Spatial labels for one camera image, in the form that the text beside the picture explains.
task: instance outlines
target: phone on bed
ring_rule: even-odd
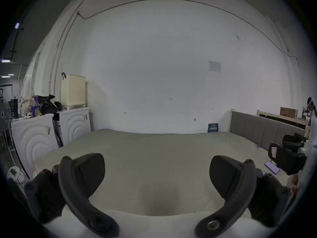
[[[264,165],[270,169],[275,175],[280,171],[280,169],[275,166],[271,161],[265,162]]]

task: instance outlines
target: yellow laundry basket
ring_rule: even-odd
[[[62,73],[61,104],[65,107],[85,105],[86,77]]]

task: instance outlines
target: bed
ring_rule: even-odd
[[[304,130],[263,117],[231,112],[230,132],[200,134],[139,134],[100,129],[37,159],[38,172],[87,153],[101,153],[106,174],[90,197],[101,211],[117,210],[147,216],[170,216],[217,211],[224,204],[209,178],[213,156],[226,155],[238,161],[252,159],[264,166],[270,142],[284,134]],[[275,176],[285,185],[288,176]]]

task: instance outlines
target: gray upholstered headboard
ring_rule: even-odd
[[[305,130],[280,121],[232,111],[230,132],[268,150],[272,142],[282,144],[284,135],[294,135],[294,133],[304,135]]]

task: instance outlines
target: mattress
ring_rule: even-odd
[[[264,166],[267,151],[231,132],[200,134],[139,134],[100,129],[36,160],[37,172],[51,170],[63,156],[72,159],[101,153],[105,178],[89,198],[101,211],[167,216],[217,211],[224,199],[212,185],[209,166],[213,156],[238,161],[252,159]],[[288,176],[275,176],[285,185]]]

